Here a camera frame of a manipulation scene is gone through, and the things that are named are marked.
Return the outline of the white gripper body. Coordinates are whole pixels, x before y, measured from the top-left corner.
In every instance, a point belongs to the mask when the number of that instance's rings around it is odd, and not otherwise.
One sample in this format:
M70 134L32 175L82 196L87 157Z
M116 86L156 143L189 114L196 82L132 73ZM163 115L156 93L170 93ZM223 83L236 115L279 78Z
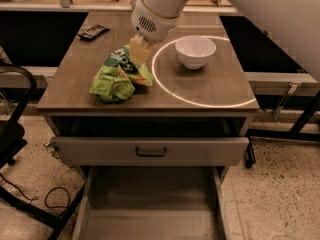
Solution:
M137 34L142 35L150 43L165 40L175 27L177 17L163 17L150 10L143 0L137 0L131 22Z

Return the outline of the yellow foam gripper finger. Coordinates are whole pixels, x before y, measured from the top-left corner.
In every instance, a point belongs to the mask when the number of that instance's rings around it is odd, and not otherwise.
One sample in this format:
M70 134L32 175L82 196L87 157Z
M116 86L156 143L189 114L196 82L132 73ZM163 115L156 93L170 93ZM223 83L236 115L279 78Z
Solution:
M141 67L146 62L152 51L152 45L140 34L136 34L130 39L130 61L137 67Z

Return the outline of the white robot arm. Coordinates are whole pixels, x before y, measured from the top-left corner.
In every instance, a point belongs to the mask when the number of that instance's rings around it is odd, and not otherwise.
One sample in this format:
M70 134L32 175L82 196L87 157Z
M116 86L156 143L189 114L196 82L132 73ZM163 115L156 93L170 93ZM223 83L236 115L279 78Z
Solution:
M188 0L136 0L132 25L150 43L167 38ZM320 81L320 0L228 0Z

